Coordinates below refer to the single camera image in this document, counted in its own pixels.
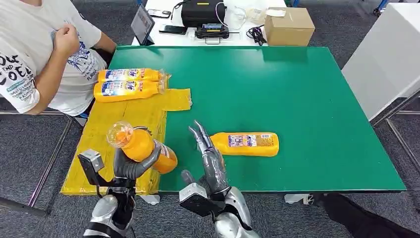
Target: hand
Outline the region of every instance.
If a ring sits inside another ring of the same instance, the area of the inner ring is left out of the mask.
[[[54,51],[66,59],[79,51],[79,44],[76,28],[71,24],[65,24],[55,33]]]
[[[155,148],[150,156],[145,158],[142,162],[136,162],[128,158],[121,149],[116,149],[114,157],[115,176],[131,180],[140,178],[140,176],[159,159],[160,151],[160,145],[155,143]]]
[[[194,123],[199,128],[199,131],[190,126],[188,129],[194,135],[202,154],[206,186],[208,186],[211,194],[224,191],[229,188],[229,184],[226,179],[223,156],[214,147],[206,129],[198,121],[195,120]]]

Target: plastic container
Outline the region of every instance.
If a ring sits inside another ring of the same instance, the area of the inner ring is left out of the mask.
[[[128,122],[115,123],[108,130],[106,139],[113,147],[121,148],[125,155],[137,162],[147,158],[157,143],[161,147],[161,152],[158,160],[153,164],[153,168],[161,174],[171,172],[178,165],[178,159],[169,147],[153,140],[147,130],[134,129]]]
[[[271,132],[221,132],[210,137],[222,155],[275,156],[278,136]]]
[[[105,69],[98,73],[98,82],[107,81],[153,81],[168,80],[170,74],[163,69],[130,68],[130,69]]]
[[[166,80],[152,81],[108,81],[99,82],[94,87],[95,99],[101,103],[118,102],[130,99],[149,98],[163,94]]]

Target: white table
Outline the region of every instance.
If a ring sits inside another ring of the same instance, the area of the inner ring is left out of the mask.
[[[159,9],[172,11],[173,7],[181,0],[149,0],[146,4],[146,9]],[[239,34],[230,34],[229,39],[222,39],[220,42],[221,46],[258,46],[254,43],[254,40],[246,36],[248,29],[257,26],[249,20],[247,20],[240,30],[233,30],[238,28],[241,21],[237,20],[237,17],[233,14],[233,10],[236,7],[243,8],[245,10],[249,8],[266,9],[268,7],[286,7],[283,0],[224,0],[227,6],[227,12],[225,17],[225,23],[229,26],[230,32],[240,32]],[[175,25],[183,26],[181,19],[181,9],[175,9],[172,21],[170,18],[156,18],[154,17],[155,26],[150,33],[155,46],[206,46],[204,39],[195,38],[194,32],[196,28],[188,28],[187,34],[185,35],[174,35],[174,34],[163,34],[159,33],[159,29],[162,25]],[[139,43],[136,38],[133,39],[133,46],[138,46]]]
[[[389,3],[342,73],[372,120],[420,89],[420,4]]]

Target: white t-shirt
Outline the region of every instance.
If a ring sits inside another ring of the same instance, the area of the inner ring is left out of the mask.
[[[106,68],[101,56],[90,49],[101,38],[101,31],[85,20],[70,0],[42,0],[39,7],[0,0],[0,94],[20,113],[39,102],[34,79],[47,64],[54,35],[64,23],[76,27],[80,49],[67,60],[49,107],[76,116],[89,106],[97,73]]]

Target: yellow wrapped box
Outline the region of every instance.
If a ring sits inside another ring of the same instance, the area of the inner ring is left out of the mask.
[[[71,162],[61,193],[66,195],[93,195],[96,187],[90,185],[80,165],[78,154],[93,149],[98,151],[105,168],[99,174],[109,181],[114,177],[113,159],[115,148],[106,141],[106,132],[115,122],[124,120],[133,126],[147,126],[158,141],[164,142],[167,111],[183,111],[191,108],[190,89],[168,89],[165,94],[147,99],[115,103],[95,102],[82,137]],[[160,174],[147,170],[136,182],[136,194],[157,193]]]

